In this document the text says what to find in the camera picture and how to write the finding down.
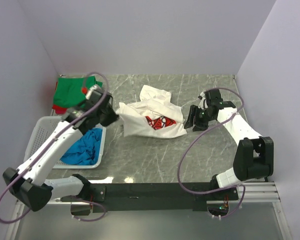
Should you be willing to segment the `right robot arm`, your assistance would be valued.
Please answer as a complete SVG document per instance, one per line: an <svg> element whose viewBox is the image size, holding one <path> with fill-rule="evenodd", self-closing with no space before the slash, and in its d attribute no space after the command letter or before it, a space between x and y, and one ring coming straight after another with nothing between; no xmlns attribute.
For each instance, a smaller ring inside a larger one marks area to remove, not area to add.
<svg viewBox="0 0 300 240"><path fill-rule="evenodd" d="M222 98L221 88L203 91L199 105L191 105L185 129L201 135L223 126L237 145L232 167L216 174L210 181L208 193L228 189L251 179L267 178L274 172L274 142L262 136L240 115L244 107Z"/></svg>

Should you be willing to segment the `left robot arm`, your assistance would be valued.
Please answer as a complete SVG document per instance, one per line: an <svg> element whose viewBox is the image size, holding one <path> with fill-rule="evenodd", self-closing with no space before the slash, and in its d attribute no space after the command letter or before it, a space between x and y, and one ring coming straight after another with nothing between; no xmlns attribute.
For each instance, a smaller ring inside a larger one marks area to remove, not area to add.
<svg viewBox="0 0 300 240"><path fill-rule="evenodd" d="M54 198L89 199L91 184L83 176L74 174L56 180L47 177L66 151L88 131L97 125L107 127L118 120L111 99L106 87L91 87L85 100L62 116L54 132L28 160L17 169L9 167L4 171L7 190L33 212Z"/></svg>

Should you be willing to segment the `white t shirt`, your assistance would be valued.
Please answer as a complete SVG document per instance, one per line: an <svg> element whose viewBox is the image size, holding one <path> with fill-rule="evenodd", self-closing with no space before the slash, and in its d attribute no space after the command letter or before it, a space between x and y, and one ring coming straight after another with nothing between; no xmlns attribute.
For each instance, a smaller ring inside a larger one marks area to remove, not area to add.
<svg viewBox="0 0 300 240"><path fill-rule="evenodd" d="M119 103L116 114L123 124L123 135L173 139L187 134L182 108L171 103L169 91L144 85L139 102Z"/></svg>

